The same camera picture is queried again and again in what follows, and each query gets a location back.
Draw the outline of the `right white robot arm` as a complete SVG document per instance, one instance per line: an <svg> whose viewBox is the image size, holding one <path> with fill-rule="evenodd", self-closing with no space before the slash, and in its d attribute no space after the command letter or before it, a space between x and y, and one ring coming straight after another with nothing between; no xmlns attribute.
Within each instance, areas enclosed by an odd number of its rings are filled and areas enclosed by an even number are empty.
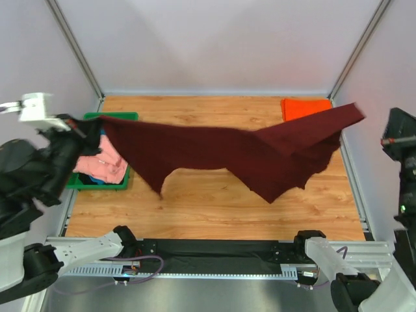
<svg viewBox="0 0 416 312"><path fill-rule="evenodd" d="M400 108L389 111L381 138L382 149L400 163L398 213L392 267L383 281L370 279L348 264L318 232L300 231L305 256L330 281L331 299L338 311L415 310L415 117Z"/></svg>

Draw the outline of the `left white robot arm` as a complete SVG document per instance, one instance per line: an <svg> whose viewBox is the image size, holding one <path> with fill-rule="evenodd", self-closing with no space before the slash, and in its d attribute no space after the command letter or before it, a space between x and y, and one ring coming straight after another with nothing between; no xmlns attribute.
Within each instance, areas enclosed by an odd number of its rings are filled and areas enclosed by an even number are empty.
<svg viewBox="0 0 416 312"><path fill-rule="evenodd" d="M75 267L113 257L127 259L137 247L127 226L69 246L26 245L31 223L43 215L35 201L46 207L59 205L78 158L99 152L101 119L76 120L60 114L58 120L65 130L49 126L39 131L49 141L46 148L38 149L24 139L1 146L3 304L48 288Z"/></svg>

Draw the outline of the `maroon t shirt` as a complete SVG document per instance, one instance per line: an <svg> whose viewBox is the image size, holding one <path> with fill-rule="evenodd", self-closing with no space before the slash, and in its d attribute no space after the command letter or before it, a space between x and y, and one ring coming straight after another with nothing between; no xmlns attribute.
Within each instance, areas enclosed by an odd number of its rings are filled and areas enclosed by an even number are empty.
<svg viewBox="0 0 416 312"><path fill-rule="evenodd" d="M115 150L156 192L174 170L226 169L268 203L327 169L343 129L364 118L353 103L255 131L101 118Z"/></svg>

